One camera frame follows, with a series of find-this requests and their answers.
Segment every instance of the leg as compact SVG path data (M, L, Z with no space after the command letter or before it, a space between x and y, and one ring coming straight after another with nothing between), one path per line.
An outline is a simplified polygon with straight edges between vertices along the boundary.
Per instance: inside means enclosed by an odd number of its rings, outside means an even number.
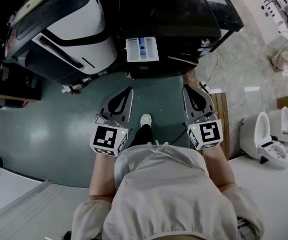
M133 142L130 147L137 145L146 145L148 142L153 142L153 132L151 129L151 116L144 114L140 120L141 128L136 132Z
M288 53L288 47L282 48L274 57L268 58L274 67L274 71L276 72L281 72L284 70L283 67L286 62L283 58L284 53Z

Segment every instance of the green floor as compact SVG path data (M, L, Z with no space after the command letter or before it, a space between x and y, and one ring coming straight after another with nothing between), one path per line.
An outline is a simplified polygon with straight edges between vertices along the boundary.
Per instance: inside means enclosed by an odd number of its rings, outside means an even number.
M54 183L88 187L95 154L89 147L90 125L102 99L131 86L134 90L132 141L142 114L152 115L154 139L175 140L184 130L181 76L131 80L124 73L102 76L79 95L43 81L42 100L25 108L0 109L0 154L13 171ZM185 134L176 145L187 147Z

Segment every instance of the white toilet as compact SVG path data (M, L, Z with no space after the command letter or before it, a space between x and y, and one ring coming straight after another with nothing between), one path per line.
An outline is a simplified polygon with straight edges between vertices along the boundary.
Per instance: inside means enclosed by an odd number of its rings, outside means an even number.
M288 142L288 108L283 107L268 113L270 134L281 142Z
M239 134L240 148L252 158L265 157L279 168L288 167L288 150L270 136L269 119L265 112L243 119Z

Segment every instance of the drawstring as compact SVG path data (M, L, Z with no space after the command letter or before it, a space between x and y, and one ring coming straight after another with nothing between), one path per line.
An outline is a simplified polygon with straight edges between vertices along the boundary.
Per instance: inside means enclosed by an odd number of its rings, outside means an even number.
M153 145L152 145L152 142L149 142L148 145L149 145L149 150L152 151L154 154L158 154L158 153L161 153L161 154L164 154L163 152L161 152L161 150L168 145L168 142L165 142L163 145L159 145L159 142L158 140L155 140L155 143L157 145L156 149L153 148Z
M193 167L190 163L190 161L183 161L182 158L178 158L176 157L175 155L171 155L171 154L168 154L167 152L163 152L163 149L164 147L168 146L168 142L165 142L163 145L160 145L158 140L155 140L155 143L156 143L156 148L152 145L152 142L148 142L148 148L149 150L152 152L152 154L148 155L145 159L143 159L137 166L136 168L140 167L140 165L144 162L146 162L147 160L151 159L152 156L154 156L155 154L162 154L174 161L177 161L178 163L182 164L182 165L185 165L185 166L188 166L188 167Z
M164 147L168 146L168 142L165 142L163 145L159 145L158 140L155 140L155 143L157 145L156 149L154 149L153 145L151 142L148 143L149 145L149 150L152 151L154 154L162 154L174 161L177 161L178 163L185 165L185 166L189 166L191 167L191 165L189 165L189 163L184 162L182 159L177 158L176 156L174 156L173 154L168 154L167 152L163 152Z

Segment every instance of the tiled floor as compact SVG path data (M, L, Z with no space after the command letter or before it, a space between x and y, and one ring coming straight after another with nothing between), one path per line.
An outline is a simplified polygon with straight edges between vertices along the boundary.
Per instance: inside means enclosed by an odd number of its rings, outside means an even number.
M244 28L219 47L218 65L208 82L211 89L227 94L231 155L239 152L239 126L243 118L276 109L276 98L288 96L288 76L275 73L266 56L268 48L256 22L242 0L232 0ZM196 67L199 79L207 81L216 65L217 55L207 54ZM247 87L257 91L245 91Z

